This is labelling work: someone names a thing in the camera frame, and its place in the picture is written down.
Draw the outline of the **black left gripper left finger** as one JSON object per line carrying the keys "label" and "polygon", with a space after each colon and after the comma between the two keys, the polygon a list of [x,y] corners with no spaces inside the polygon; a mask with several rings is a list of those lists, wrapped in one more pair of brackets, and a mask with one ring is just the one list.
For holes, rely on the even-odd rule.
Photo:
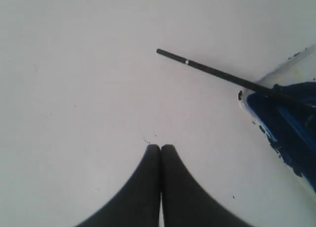
{"label": "black left gripper left finger", "polygon": [[79,227],[157,227],[160,212],[160,148],[148,145],[119,192]]}

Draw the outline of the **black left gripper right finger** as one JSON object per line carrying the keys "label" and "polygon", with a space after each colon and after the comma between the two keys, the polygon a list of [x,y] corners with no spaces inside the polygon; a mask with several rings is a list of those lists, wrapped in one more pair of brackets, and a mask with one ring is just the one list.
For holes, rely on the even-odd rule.
{"label": "black left gripper right finger", "polygon": [[166,227],[248,227],[193,178],[173,145],[161,148],[162,208]]}

